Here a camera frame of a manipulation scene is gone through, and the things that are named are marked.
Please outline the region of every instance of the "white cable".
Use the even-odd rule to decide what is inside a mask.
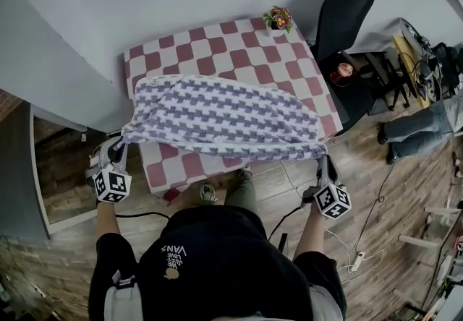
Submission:
[[[88,309],[87,307],[81,306],[79,304],[71,303],[70,301],[65,301],[63,299],[53,299],[53,298],[50,298],[49,296],[46,296],[46,298],[49,301],[55,301],[55,302],[58,302],[58,303],[61,302],[61,303],[65,303],[65,304],[71,304],[72,306],[76,306],[76,307],[79,307],[79,308],[82,308],[82,309]]]
[[[362,276],[368,275],[368,273],[370,273],[375,268],[377,268],[381,264],[381,262],[383,262],[384,256],[386,255],[386,251],[384,249],[380,250],[379,252],[376,252],[374,255],[371,255],[371,256],[369,256],[368,258],[365,259],[365,260],[369,260],[370,258],[373,258],[374,256],[376,256],[377,253],[381,253],[381,252],[383,252],[383,256],[381,257],[381,260],[379,261],[379,263],[375,267],[373,267],[371,270],[367,271],[366,273],[363,273],[362,275],[358,275],[356,278],[351,278],[349,280],[342,281],[341,284],[348,283],[348,282],[353,281],[353,280],[357,280],[358,278],[361,278]]]
[[[294,190],[296,190],[297,194],[299,195],[299,197],[302,199],[302,195],[299,193],[299,191],[297,191],[296,189],[296,186],[292,183],[291,179],[289,178],[289,174],[288,172],[286,171],[286,168],[283,164],[283,162],[280,160],[280,163],[281,163],[281,166],[283,167],[283,170],[284,170],[284,173],[286,173],[286,177],[288,177],[288,181],[289,183],[291,184],[291,186],[293,187]]]
[[[296,190],[297,194],[298,194],[298,195],[300,196],[300,198],[302,199],[302,195],[301,195],[301,194],[299,193],[299,191],[296,189],[296,186],[292,183],[291,179],[289,178],[289,174],[288,174],[288,172],[287,172],[287,170],[286,170],[286,168],[285,168],[285,166],[284,166],[284,164],[283,164],[283,162],[282,162],[281,160],[280,160],[280,163],[281,163],[281,166],[283,167],[283,170],[284,170],[284,173],[286,174],[286,177],[288,177],[289,183],[291,184],[291,186],[293,187],[293,189]],[[355,271],[351,271],[351,270],[350,270],[350,269],[351,269],[352,267],[354,267],[354,266],[352,265],[352,260],[350,259],[349,250],[347,249],[346,243],[344,243],[344,242],[339,238],[339,236],[337,236],[333,231],[329,231],[326,227],[323,227],[323,228],[326,230],[326,232],[330,233],[331,235],[334,235],[334,236],[339,240],[339,242],[340,242],[341,244],[344,245],[344,248],[345,248],[345,250],[346,250],[346,256],[347,256],[347,259],[349,260],[349,264],[348,264],[347,266],[343,266],[343,267],[341,267],[341,268],[338,268],[337,270],[340,271],[340,270],[343,270],[344,268],[347,268],[347,272],[348,272],[348,273],[353,273],[353,272],[355,272]],[[383,252],[383,256],[381,257],[381,260],[379,261],[379,263],[378,263],[375,267],[373,267],[371,270],[367,271],[366,273],[363,273],[362,275],[358,275],[356,278],[351,278],[350,280],[342,281],[341,284],[343,284],[343,283],[348,283],[348,282],[353,281],[353,280],[357,280],[359,277],[362,277],[362,276],[364,276],[364,275],[367,275],[368,273],[370,273],[371,271],[373,271],[375,268],[377,268],[377,267],[381,264],[381,262],[383,262],[383,258],[384,258],[384,256],[386,255],[386,251],[385,251],[384,249],[381,249],[380,251],[376,252],[375,254],[370,255],[369,257],[366,257],[366,258],[364,258],[364,259],[362,260],[362,262],[364,262],[364,261],[366,261],[366,260],[369,260],[369,259],[373,258],[374,256],[376,256],[378,253],[381,253],[381,252]]]
[[[324,229],[325,229],[326,232],[329,232],[331,235],[334,235],[334,236],[339,240],[339,242],[340,242],[341,244],[344,245],[344,248],[345,248],[345,250],[346,250],[346,256],[347,256],[347,259],[349,260],[349,264],[348,264],[347,266],[338,268],[338,271],[339,271],[339,270],[342,270],[343,268],[348,268],[347,272],[352,273],[353,271],[351,271],[350,268],[351,268],[351,267],[354,267],[354,266],[352,265],[352,260],[350,259],[349,250],[347,249],[346,243],[344,243],[344,242],[339,238],[339,236],[337,236],[334,232],[329,231],[326,227],[324,227]]]

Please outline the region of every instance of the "jeans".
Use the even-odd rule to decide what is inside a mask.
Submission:
[[[397,158],[426,153],[452,136],[446,110],[441,101],[411,116],[390,121],[384,133]]]
[[[244,172],[243,175],[237,179],[235,186],[227,190],[224,205],[241,207],[259,215],[251,174]]]

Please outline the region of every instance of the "power strip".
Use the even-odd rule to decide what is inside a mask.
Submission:
[[[42,298],[46,299],[45,293],[37,285],[34,286],[34,289],[41,295]]]
[[[351,272],[355,272],[359,269],[360,267],[360,264],[362,263],[363,261],[363,258],[365,258],[365,252],[359,252],[357,254],[357,256],[355,257],[355,261],[354,261],[354,264],[352,265],[352,267],[350,268],[350,271]]]

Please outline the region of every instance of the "potted flower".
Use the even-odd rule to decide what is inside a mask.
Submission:
[[[268,27],[268,34],[271,37],[279,37],[291,30],[292,17],[284,7],[274,6],[272,10],[263,15]]]

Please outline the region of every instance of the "wooden floor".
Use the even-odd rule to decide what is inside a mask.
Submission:
[[[49,223],[95,209],[95,195],[86,184],[85,169],[90,163],[88,156],[106,139],[104,133],[93,132],[82,142],[81,133],[70,130],[52,141],[40,142],[59,130],[53,125],[44,120],[34,122],[37,175]]]
[[[416,111],[416,101],[410,111]],[[381,183],[390,171],[384,159],[386,147],[376,142],[376,124],[397,117],[403,111],[398,106],[395,112],[364,117],[346,134],[328,142],[328,150],[336,161],[343,182],[352,197],[352,211],[337,221],[326,221],[326,227],[336,233],[354,257],[354,245],[360,234],[371,205],[378,196]],[[358,249],[367,256],[384,249],[383,262],[371,273],[357,280],[344,283],[347,296],[349,321],[385,320],[403,304],[394,296],[395,288],[422,301],[430,281],[431,269],[419,265],[425,253],[397,240],[400,234],[420,235],[425,225],[423,208],[443,206],[452,180],[451,152],[461,152],[457,140],[437,147],[428,155],[409,157],[396,162],[384,184],[382,195],[385,201],[377,204]],[[132,194],[116,208],[125,213],[142,213],[151,210],[174,213],[195,199],[190,192],[186,197],[166,206],[149,194],[141,170],[140,156],[132,148],[128,171],[134,176]],[[270,232],[281,217],[300,204],[297,190],[302,192],[315,182],[316,163],[298,161],[282,166],[280,162],[261,163],[254,167],[254,182],[258,194],[258,207],[267,232]],[[450,191],[451,206],[462,196],[460,187]],[[289,234],[289,256],[302,233],[308,210],[299,211],[288,218],[272,242],[279,240],[281,233]],[[166,224],[161,217],[121,218],[122,234],[134,248],[137,258],[159,237]],[[85,320],[86,309],[63,302],[44,301],[32,290],[27,279],[36,284],[49,297],[63,299],[86,306],[88,289],[95,265],[95,221],[87,221],[54,234],[47,242],[29,242],[9,239],[10,252],[4,239],[0,243],[0,273],[8,275],[7,288],[17,299],[21,297],[37,314],[55,309],[66,320]],[[348,264],[345,248],[331,234],[326,233],[327,255],[338,262],[338,268]],[[378,254],[362,263],[360,269],[349,274],[340,270],[342,281],[362,275],[376,266],[381,259]]]

